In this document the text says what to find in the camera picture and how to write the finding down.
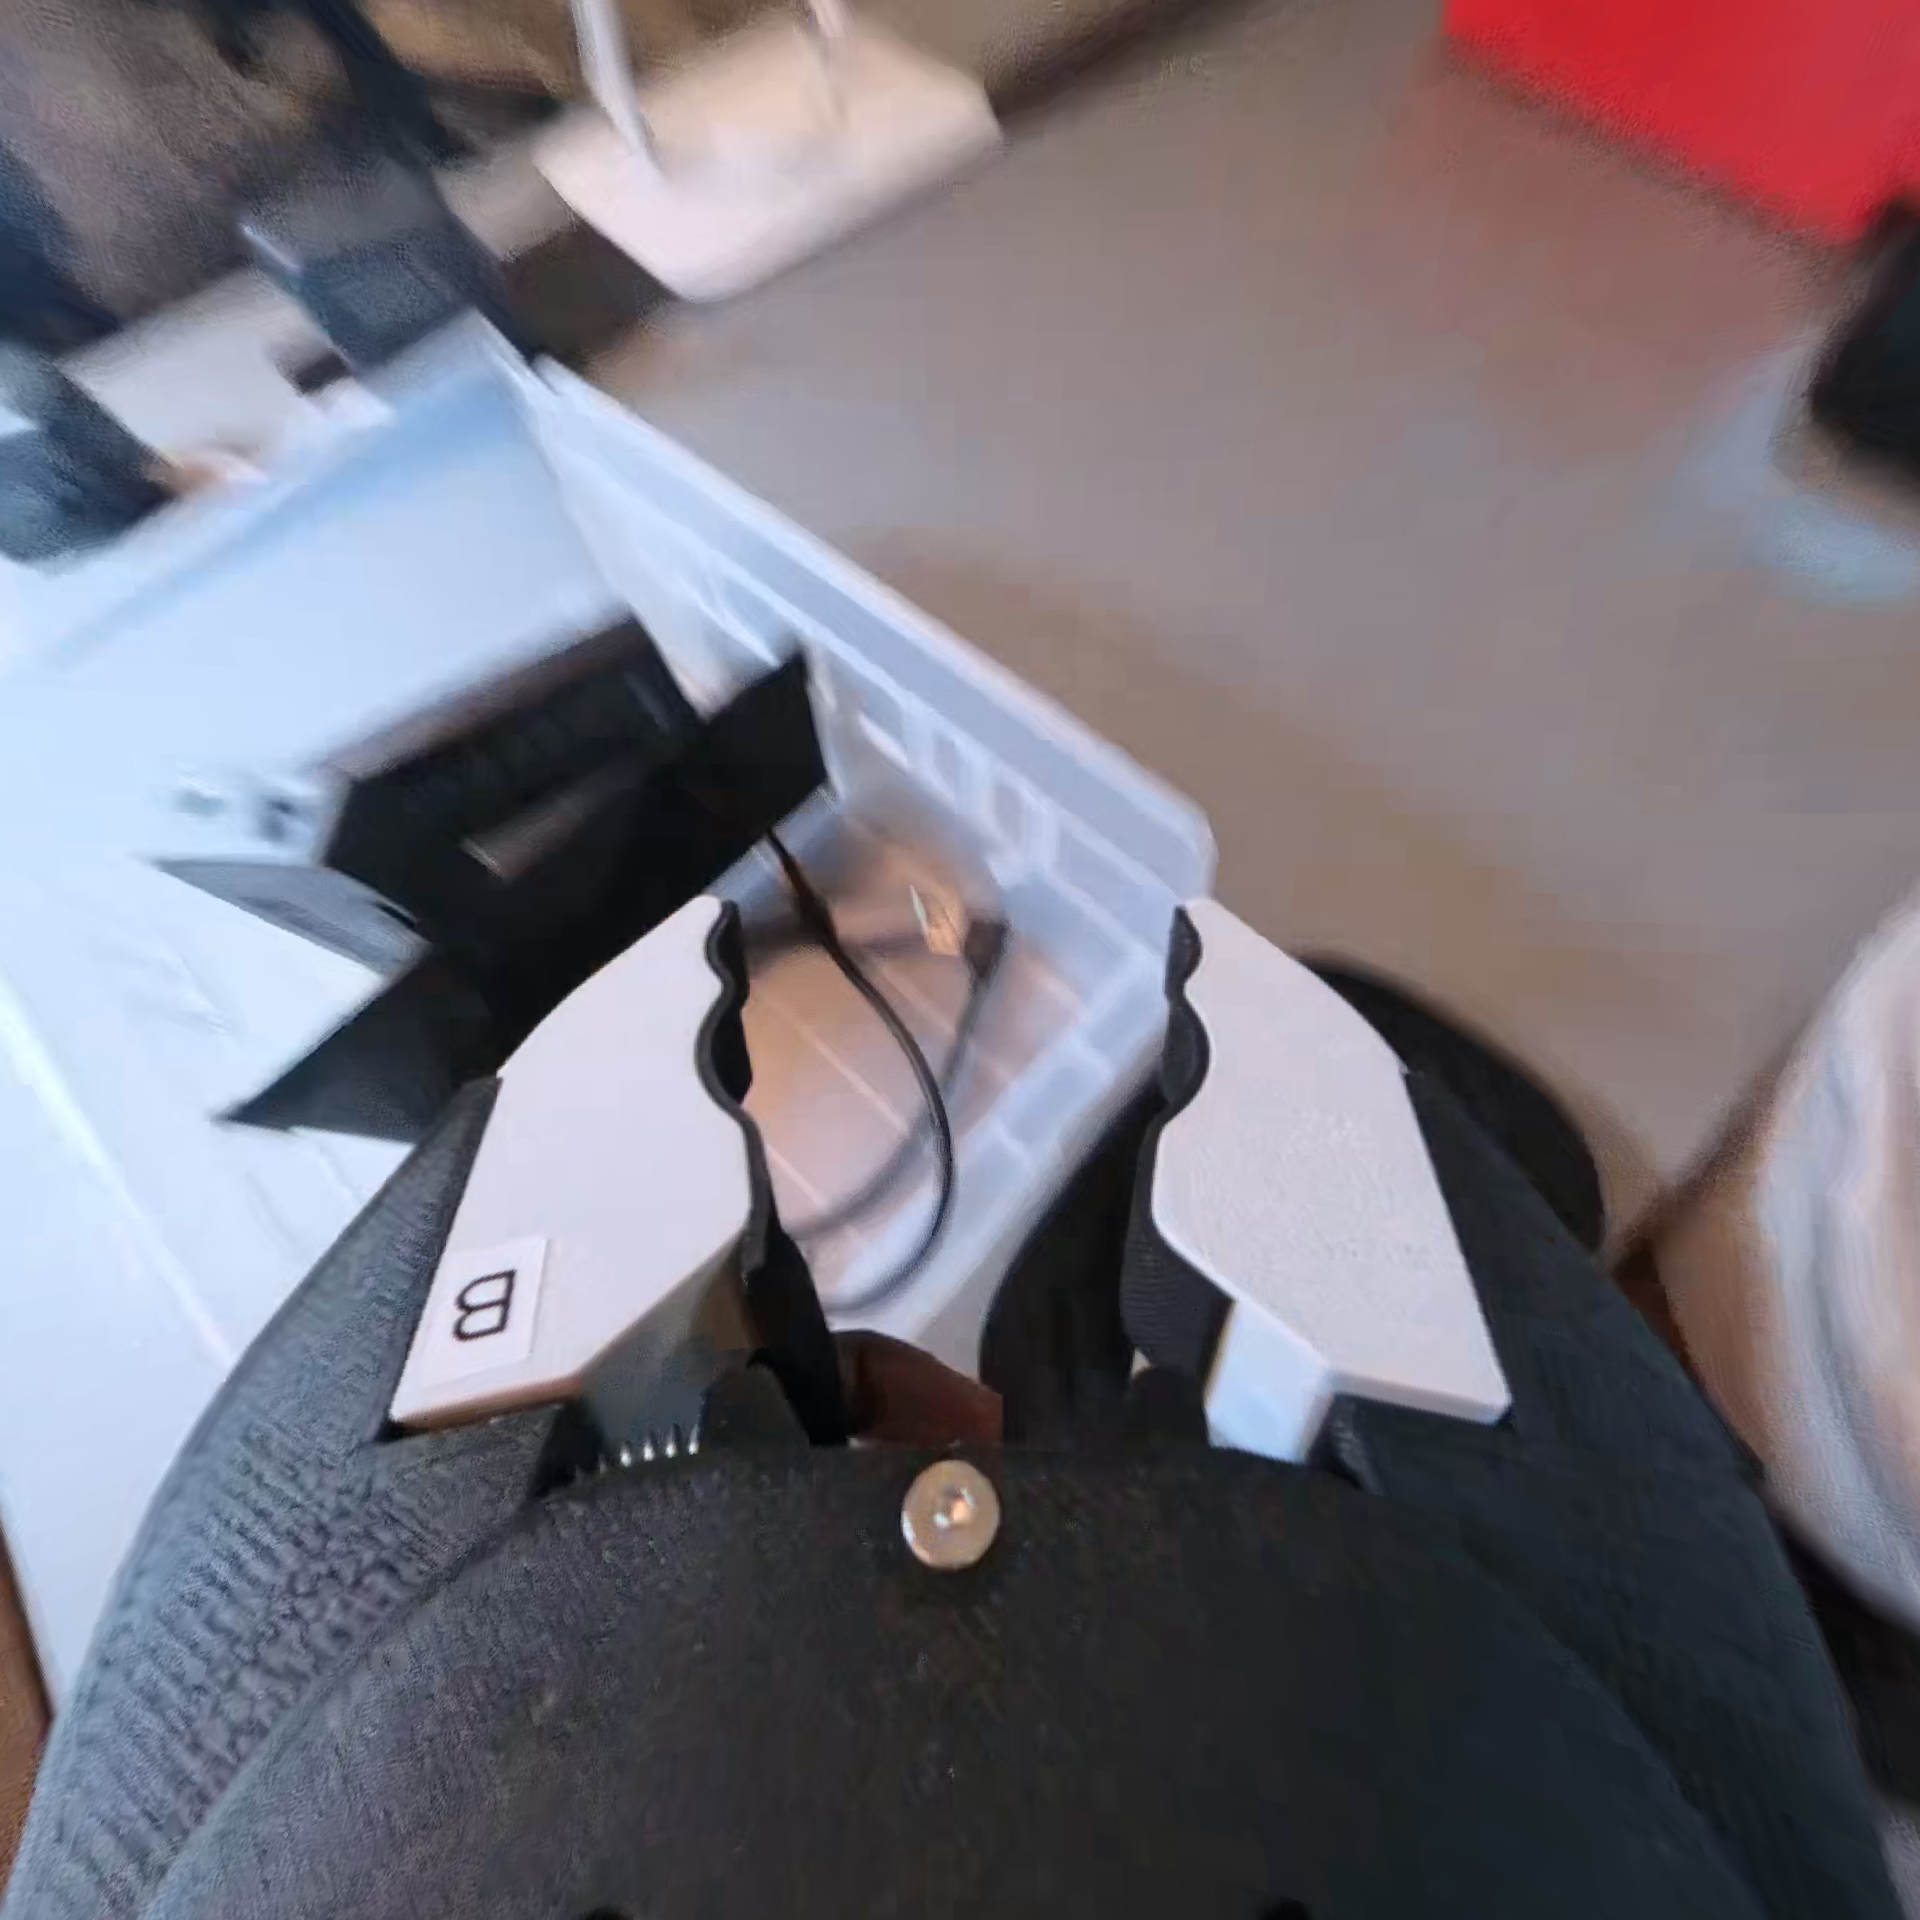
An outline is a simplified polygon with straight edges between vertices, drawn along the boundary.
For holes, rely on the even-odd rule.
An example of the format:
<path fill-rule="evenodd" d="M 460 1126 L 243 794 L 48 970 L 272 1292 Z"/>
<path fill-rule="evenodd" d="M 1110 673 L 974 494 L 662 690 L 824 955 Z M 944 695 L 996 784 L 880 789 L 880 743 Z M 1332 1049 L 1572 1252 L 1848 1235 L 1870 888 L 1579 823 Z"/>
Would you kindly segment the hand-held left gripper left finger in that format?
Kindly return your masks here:
<path fill-rule="evenodd" d="M 697 896 L 510 1055 L 388 1421 L 581 1405 L 606 1449 L 694 1449 L 754 1345 L 769 1171 L 738 1090 L 738 914 Z"/>

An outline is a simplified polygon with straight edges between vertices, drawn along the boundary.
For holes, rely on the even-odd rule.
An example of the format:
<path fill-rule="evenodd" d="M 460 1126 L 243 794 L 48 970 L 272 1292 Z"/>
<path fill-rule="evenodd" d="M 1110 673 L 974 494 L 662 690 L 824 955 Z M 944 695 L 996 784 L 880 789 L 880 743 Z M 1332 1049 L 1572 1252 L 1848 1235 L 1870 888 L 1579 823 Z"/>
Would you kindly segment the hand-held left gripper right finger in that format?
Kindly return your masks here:
<path fill-rule="evenodd" d="M 1512 1410 L 1406 1068 L 1214 900 L 1173 916 L 1161 1112 L 1127 1241 L 1134 1357 L 1211 1445 L 1307 1461 L 1337 1404 Z"/>

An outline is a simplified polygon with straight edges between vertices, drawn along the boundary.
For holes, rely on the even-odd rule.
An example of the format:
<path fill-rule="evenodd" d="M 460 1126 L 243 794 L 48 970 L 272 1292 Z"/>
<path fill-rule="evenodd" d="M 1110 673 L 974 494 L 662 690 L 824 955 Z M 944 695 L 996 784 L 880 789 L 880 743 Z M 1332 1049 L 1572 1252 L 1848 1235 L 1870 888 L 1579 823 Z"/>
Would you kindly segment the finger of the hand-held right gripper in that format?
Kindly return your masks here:
<path fill-rule="evenodd" d="M 1918 470 L 1818 427 L 1810 381 L 1810 344 L 1721 380 L 1686 429 L 1677 511 L 1805 602 L 1918 602 Z"/>

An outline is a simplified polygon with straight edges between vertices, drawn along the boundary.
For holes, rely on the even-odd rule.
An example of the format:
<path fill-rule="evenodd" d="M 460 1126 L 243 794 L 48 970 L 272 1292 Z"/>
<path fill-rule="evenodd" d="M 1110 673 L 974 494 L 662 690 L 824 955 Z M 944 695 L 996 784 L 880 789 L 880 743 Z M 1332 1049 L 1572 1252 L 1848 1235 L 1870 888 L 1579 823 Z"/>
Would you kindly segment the black usb hub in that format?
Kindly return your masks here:
<path fill-rule="evenodd" d="M 378 896 L 496 1006 L 571 994 L 829 784 L 799 646 L 697 708 L 633 617 L 340 774 L 313 867 Z"/>

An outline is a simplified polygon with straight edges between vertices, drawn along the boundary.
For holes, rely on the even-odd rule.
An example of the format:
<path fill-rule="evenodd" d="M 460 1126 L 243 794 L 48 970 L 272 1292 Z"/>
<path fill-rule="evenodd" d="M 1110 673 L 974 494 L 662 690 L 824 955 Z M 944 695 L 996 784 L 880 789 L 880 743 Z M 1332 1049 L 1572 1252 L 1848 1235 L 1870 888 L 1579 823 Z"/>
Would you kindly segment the clear plastic bin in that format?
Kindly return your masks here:
<path fill-rule="evenodd" d="M 948 1235 L 876 1326 L 976 1369 L 996 1283 L 1165 1034 L 1202 813 L 571 373 L 492 347 L 272 482 L 56 572 L 3 567 L 3 1542 L 59 1705 L 236 1358 L 402 1141 L 223 1112 L 378 984 L 154 857 L 224 803 L 636 610 L 694 700 L 804 646 L 821 888 L 976 884 L 1012 921 Z"/>

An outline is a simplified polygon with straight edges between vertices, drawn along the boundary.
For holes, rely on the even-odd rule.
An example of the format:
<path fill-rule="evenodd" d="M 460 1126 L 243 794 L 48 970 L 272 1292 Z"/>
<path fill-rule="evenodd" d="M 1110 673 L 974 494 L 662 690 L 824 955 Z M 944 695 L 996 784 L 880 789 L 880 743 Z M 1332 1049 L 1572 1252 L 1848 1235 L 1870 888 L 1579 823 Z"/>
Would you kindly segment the person's left hand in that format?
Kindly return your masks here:
<path fill-rule="evenodd" d="M 876 1330 L 839 1335 L 850 1441 L 920 1453 L 1004 1445 L 1004 1393 Z"/>

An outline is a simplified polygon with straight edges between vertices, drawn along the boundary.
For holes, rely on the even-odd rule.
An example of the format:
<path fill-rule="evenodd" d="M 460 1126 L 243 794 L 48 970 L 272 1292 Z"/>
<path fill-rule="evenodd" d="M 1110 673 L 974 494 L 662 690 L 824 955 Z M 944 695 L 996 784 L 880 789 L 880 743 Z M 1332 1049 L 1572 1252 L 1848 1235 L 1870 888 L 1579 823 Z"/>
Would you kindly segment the red box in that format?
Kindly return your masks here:
<path fill-rule="evenodd" d="M 1447 0 L 1452 53 L 1768 222 L 1858 241 L 1920 187 L 1913 0 Z"/>

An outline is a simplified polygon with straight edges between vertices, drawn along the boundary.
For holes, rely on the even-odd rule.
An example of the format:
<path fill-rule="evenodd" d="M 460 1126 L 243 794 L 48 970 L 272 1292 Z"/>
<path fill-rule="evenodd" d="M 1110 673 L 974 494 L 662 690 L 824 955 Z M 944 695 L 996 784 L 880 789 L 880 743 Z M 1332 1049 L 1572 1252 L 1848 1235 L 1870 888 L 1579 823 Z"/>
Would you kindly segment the white poster stand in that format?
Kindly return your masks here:
<path fill-rule="evenodd" d="M 790 3 L 642 77 L 625 3 L 571 3 L 588 105 L 537 145 L 557 201 L 677 304 L 732 304 L 1004 147 L 985 85 Z"/>

